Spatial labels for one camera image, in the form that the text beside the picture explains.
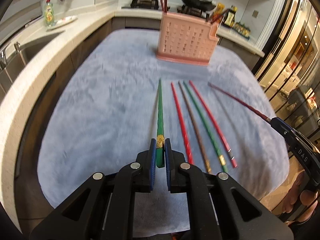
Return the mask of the right hand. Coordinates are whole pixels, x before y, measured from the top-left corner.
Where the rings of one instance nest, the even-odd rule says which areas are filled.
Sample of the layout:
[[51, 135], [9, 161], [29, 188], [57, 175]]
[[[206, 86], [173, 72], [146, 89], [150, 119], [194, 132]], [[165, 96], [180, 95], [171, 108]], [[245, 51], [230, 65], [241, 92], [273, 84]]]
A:
[[288, 191], [286, 197], [284, 198], [283, 205], [282, 205], [282, 213], [290, 213], [293, 209], [294, 204], [297, 200], [301, 201], [301, 204], [308, 207], [311, 205], [299, 218], [297, 218], [295, 221], [286, 221], [286, 225], [290, 225], [293, 222], [297, 223], [304, 223], [310, 219], [312, 216], [318, 202], [313, 201], [317, 198], [318, 194], [311, 192], [309, 190], [304, 190], [302, 192], [299, 192], [299, 190], [302, 188], [301, 184], [304, 181], [304, 177], [306, 175], [305, 171], [300, 172], [300, 174], [297, 176], [295, 182], [293, 183], [291, 189]]

